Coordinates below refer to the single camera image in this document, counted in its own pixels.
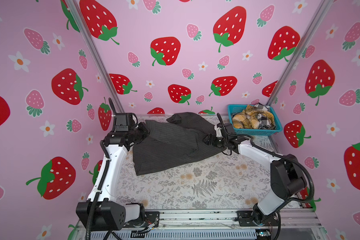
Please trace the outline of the dark grey pinstripe shirt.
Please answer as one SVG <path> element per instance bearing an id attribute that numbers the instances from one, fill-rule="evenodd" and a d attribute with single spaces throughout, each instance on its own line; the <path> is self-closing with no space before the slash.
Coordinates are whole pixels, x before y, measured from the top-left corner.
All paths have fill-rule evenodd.
<path id="1" fill-rule="evenodd" d="M 199 162 L 226 150 L 203 141 L 216 134 L 215 126 L 195 113 L 174 114 L 165 123 L 146 120 L 145 124 L 149 136 L 133 147 L 137 176 Z"/>

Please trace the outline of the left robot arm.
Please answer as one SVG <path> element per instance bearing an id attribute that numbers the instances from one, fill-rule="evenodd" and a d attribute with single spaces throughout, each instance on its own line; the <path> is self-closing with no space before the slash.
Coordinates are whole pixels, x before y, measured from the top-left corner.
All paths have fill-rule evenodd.
<path id="1" fill-rule="evenodd" d="M 96 231 L 119 231 L 125 225 L 143 225 L 145 208 L 140 203 L 116 203 L 116 185 L 128 151 L 148 137 L 145 123 L 116 126 L 100 142 L 104 152 L 103 164 L 87 200 L 78 203 L 76 214 L 86 228 L 86 238 Z"/>

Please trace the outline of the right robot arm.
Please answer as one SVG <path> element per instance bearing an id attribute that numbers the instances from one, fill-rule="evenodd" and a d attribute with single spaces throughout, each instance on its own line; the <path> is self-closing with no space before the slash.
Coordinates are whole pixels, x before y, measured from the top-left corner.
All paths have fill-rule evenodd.
<path id="1" fill-rule="evenodd" d="M 253 207 L 251 219 L 257 226 L 264 225 L 292 201 L 309 203 L 314 199 L 313 179 L 294 156 L 280 155 L 258 146 L 248 135 L 223 137 L 209 134 L 203 142 L 249 157 L 270 171 L 271 190 Z"/>

